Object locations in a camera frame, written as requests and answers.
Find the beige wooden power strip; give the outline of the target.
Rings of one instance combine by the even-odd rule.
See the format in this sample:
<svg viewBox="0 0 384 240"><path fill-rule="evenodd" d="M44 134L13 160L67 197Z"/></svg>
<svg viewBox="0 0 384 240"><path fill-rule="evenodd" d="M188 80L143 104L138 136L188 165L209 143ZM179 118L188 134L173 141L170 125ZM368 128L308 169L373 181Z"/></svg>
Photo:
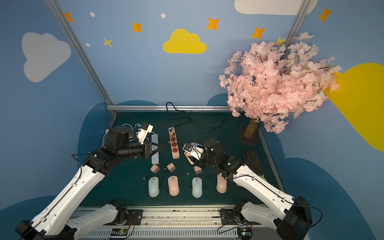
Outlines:
<svg viewBox="0 0 384 240"><path fill-rule="evenodd" d="M169 138L170 138L172 157L173 159L179 159L180 151L179 151L179 145L176 137L176 130L174 127L169 128Z"/></svg>

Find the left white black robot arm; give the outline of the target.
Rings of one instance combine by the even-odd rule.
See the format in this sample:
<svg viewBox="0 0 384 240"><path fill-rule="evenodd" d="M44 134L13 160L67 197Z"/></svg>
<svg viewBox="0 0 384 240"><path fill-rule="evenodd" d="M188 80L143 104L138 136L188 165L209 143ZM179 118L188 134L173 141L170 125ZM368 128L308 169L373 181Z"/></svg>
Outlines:
<svg viewBox="0 0 384 240"><path fill-rule="evenodd" d="M24 240L78 240L108 223L124 224L129 220L127 206L117 200L108 202L101 210L85 215L82 220L70 217L90 191L124 159L151 158L163 149L154 143L100 147L88 154L74 178L57 197L32 220L21 221L15 231Z"/></svg>

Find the pink USB charger plug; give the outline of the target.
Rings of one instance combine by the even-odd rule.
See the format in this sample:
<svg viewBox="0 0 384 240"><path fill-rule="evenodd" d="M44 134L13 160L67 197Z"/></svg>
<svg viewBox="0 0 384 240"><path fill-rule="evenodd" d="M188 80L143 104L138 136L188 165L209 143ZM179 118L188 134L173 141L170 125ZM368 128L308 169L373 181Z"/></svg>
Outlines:
<svg viewBox="0 0 384 240"><path fill-rule="evenodd" d="M198 166L194 166L194 171L195 171L196 175L201 175L203 172L202 168L200 168Z"/></svg>

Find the peach wireless mouse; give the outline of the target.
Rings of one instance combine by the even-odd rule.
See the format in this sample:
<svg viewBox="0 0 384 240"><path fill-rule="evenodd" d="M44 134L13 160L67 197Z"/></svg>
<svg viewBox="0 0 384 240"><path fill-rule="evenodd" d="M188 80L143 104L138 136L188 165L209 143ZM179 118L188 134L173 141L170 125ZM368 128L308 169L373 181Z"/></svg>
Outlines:
<svg viewBox="0 0 384 240"><path fill-rule="evenodd" d="M188 152L184 152L184 154L185 154L187 160L189 161L189 163L191 165L195 165L196 158L193 155L191 155L190 153L188 153Z"/></svg>

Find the light green wireless mouse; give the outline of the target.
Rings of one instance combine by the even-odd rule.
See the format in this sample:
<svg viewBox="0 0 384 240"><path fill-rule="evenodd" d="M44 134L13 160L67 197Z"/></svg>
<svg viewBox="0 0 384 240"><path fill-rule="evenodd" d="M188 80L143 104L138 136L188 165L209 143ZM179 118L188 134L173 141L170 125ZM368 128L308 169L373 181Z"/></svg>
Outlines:
<svg viewBox="0 0 384 240"><path fill-rule="evenodd" d="M148 181L148 194L150 198L155 198L160 193L159 178L151 177Z"/></svg>

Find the pink wireless mouse front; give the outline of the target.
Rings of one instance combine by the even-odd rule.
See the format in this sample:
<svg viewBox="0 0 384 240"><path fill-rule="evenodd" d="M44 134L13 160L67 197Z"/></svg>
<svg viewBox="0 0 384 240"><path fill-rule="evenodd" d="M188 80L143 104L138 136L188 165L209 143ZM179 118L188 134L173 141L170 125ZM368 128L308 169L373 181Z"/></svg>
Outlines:
<svg viewBox="0 0 384 240"><path fill-rule="evenodd" d="M172 197L177 196L180 193L179 179L177 176L170 176L168 178L169 194Z"/></svg>

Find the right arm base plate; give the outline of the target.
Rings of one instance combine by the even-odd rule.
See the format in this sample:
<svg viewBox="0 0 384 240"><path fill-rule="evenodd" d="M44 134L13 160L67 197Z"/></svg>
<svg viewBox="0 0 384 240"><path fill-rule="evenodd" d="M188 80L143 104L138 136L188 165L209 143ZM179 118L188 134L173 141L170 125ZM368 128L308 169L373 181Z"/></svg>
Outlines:
<svg viewBox="0 0 384 240"><path fill-rule="evenodd" d="M240 225L246 224L248 225L260 225L257 222L247 221L240 212L236 212L233 209L220 209L219 214L221 217L222 225Z"/></svg>

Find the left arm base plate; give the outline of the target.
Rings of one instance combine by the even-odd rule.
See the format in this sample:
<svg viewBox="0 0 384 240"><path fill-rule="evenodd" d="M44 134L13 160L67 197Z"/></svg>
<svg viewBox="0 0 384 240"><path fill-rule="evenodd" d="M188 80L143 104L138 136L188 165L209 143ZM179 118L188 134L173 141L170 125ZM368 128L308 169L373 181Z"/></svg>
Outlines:
<svg viewBox="0 0 384 240"><path fill-rule="evenodd" d="M115 225L135 225L139 226L142 222L143 210L120 210L114 221Z"/></svg>

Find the white power strip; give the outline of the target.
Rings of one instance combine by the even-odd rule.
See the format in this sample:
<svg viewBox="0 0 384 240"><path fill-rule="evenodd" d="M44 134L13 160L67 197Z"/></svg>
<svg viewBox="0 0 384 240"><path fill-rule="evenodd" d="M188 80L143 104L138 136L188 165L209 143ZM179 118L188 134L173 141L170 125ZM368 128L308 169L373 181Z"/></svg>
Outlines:
<svg viewBox="0 0 384 240"><path fill-rule="evenodd" d="M151 135L151 142L153 143L152 144L152 152L155 152L151 156L151 163L153 165L158 165L160 163L160 159L159 159L159 152L158 152L159 137L157 134Z"/></svg>

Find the light blue wireless mouse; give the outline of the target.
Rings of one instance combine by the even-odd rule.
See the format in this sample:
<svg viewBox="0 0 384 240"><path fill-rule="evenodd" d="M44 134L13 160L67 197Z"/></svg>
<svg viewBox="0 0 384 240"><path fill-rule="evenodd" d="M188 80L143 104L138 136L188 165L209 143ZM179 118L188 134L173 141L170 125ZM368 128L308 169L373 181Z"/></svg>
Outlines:
<svg viewBox="0 0 384 240"><path fill-rule="evenodd" d="M199 177L192 179L192 195L196 199L203 195L203 181Z"/></svg>

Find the pink wireless mouse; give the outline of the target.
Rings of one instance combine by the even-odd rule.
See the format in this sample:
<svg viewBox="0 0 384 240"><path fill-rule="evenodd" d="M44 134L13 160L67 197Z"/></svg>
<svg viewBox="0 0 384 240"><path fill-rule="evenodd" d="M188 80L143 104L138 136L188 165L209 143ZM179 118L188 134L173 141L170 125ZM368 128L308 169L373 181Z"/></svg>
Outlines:
<svg viewBox="0 0 384 240"><path fill-rule="evenodd" d="M225 194L227 191L227 180L220 174L217 175L216 189L220 194Z"/></svg>
<svg viewBox="0 0 384 240"><path fill-rule="evenodd" d="M170 176L168 178L169 194L172 197L177 196L180 193L179 179L177 176Z"/></svg>

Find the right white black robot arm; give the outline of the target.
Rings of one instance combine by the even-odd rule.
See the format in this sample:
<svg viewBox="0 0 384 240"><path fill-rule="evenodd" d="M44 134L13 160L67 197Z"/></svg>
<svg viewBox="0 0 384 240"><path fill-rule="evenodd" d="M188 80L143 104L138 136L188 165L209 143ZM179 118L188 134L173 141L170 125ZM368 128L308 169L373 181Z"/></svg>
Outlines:
<svg viewBox="0 0 384 240"><path fill-rule="evenodd" d="M228 181L248 190L265 206L252 202L239 204L237 211L248 222L256 222L275 230L283 240L303 240L313 224L309 202L302 196L294 198L258 176L244 161L227 155L219 141L209 139L201 148L184 144L200 168L209 165Z"/></svg>

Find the pink USB charger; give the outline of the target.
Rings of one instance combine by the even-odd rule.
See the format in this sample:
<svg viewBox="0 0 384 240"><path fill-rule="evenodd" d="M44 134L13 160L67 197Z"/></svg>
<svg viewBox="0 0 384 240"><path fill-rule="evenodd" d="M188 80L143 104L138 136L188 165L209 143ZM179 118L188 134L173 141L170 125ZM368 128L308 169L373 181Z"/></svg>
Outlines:
<svg viewBox="0 0 384 240"><path fill-rule="evenodd" d="M167 169L170 173L173 173L176 171L176 166L173 163L170 163L167 165Z"/></svg>
<svg viewBox="0 0 384 240"><path fill-rule="evenodd" d="M158 165L152 165L152 167L150 168L151 172L153 172L155 175L158 174L160 172L160 167Z"/></svg>

